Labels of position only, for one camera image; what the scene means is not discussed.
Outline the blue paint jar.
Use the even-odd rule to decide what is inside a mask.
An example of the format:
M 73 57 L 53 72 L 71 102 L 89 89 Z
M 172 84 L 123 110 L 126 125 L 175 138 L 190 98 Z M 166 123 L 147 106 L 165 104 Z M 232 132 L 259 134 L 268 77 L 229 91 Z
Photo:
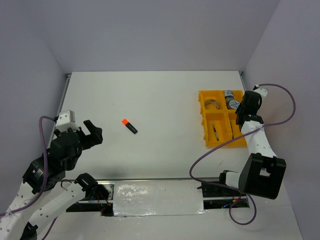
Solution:
M 229 110 L 237 110 L 239 106 L 240 106 L 240 103 L 239 103 L 237 100 L 235 100 L 235 99 L 230 100 L 230 101 L 227 103 L 227 108 L 228 108 Z
M 234 100 L 234 94 L 232 90 L 225 90 L 223 92 L 224 98 L 226 102 Z

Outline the blue pen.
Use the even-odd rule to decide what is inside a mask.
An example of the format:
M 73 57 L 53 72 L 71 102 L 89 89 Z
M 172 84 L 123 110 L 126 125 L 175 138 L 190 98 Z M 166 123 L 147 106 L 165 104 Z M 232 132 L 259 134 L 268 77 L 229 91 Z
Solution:
M 213 123 L 212 124 L 212 129 L 213 129 L 213 132 L 214 132 L 214 135 L 215 135 L 215 138 L 216 138 L 216 141 L 218 141 L 219 142 L 219 135 L 218 135 L 218 132 L 217 132 L 217 129 L 216 129 L 216 127 L 215 127 L 215 124 Z

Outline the clear tape roll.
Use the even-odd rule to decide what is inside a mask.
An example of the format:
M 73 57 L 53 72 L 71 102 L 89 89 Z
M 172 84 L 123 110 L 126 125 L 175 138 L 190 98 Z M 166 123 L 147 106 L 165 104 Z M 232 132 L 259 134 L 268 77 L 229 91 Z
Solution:
M 205 102 L 204 102 L 204 106 L 206 109 L 209 108 L 209 106 L 214 106 L 217 110 L 220 109 L 220 104 L 217 100 L 215 99 L 207 99 Z

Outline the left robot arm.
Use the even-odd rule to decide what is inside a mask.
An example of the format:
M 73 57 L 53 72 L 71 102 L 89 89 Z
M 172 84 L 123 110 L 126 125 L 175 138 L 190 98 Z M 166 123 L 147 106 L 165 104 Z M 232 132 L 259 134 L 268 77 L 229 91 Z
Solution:
M 64 192 L 40 206 L 40 201 L 65 178 L 66 172 L 75 168 L 82 152 L 103 142 L 100 127 L 90 120 L 83 123 L 88 135 L 73 122 L 67 123 L 65 129 L 55 126 L 56 138 L 49 148 L 44 148 L 39 158 L 30 163 L 14 200 L 0 215 L 2 240 L 35 240 L 43 228 L 53 224 L 74 203 L 91 200 L 104 190 L 90 174 L 82 173 Z

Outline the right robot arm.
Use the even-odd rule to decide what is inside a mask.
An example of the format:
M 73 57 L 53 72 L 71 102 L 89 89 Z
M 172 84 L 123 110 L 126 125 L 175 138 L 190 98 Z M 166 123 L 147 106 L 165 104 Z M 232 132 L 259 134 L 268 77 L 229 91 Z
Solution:
M 217 190 L 223 196 L 238 189 L 243 194 L 261 198 L 274 200 L 278 197 L 286 162 L 272 150 L 263 127 L 264 121 L 258 115 L 267 94 L 268 91 L 260 87 L 247 90 L 235 111 L 235 124 L 246 135 L 249 157 L 241 172 L 224 170 L 220 174 Z

